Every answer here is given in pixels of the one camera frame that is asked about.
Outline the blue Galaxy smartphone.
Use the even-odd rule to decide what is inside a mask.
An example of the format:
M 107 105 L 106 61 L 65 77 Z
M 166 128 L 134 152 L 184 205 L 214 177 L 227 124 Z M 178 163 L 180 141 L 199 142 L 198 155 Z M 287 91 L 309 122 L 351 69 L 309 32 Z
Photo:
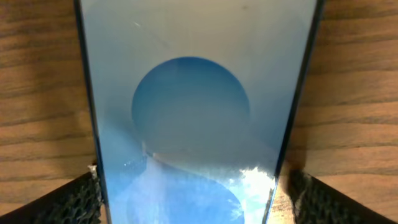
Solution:
M 323 2 L 74 3 L 109 223 L 265 223 Z

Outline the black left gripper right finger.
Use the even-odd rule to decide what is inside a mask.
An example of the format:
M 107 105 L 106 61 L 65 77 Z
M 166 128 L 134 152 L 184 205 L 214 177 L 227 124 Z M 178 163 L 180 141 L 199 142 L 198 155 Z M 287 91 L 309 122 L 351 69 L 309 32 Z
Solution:
M 295 224 L 397 224 L 302 170 L 289 172 Z

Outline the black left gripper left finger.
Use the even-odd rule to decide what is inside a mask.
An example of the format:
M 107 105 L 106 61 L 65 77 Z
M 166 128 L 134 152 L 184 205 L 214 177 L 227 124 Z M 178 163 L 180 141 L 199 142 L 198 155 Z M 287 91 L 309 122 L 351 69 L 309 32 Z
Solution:
M 99 224 L 101 187 L 91 172 L 1 216 L 1 224 Z

